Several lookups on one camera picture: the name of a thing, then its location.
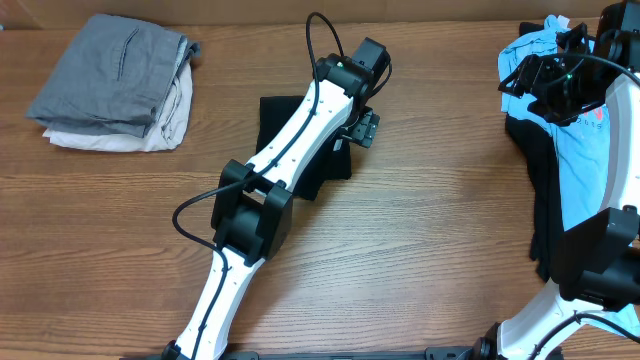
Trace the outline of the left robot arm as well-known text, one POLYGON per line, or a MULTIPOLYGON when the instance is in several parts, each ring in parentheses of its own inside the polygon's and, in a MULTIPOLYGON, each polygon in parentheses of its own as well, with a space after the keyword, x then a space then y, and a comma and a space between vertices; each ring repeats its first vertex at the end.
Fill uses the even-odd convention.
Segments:
POLYGON ((290 232, 299 181, 334 144, 371 145, 379 118, 366 103, 391 72, 386 48, 366 38, 352 56, 331 54, 316 70, 273 139, 246 164, 231 160, 224 167, 211 218, 209 275, 187 327, 162 358, 222 357, 251 279, 290 232))

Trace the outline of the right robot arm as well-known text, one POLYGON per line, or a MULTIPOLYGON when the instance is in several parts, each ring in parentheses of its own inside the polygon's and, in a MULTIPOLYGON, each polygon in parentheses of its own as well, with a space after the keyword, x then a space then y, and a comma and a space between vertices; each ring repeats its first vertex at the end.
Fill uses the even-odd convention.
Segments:
POLYGON ((528 55, 499 91, 534 96, 529 111, 563 125, 595 107, 610 114, 608 178, 600 210, 566 231, 544 288, 513 318, 496 323, 465 359, 557 359, 557 348, 592 320, 632 341, 607 319, 639 302, 639 4, 603 9, 595 38, 585 25, 560 35, 560 52, 528 55))

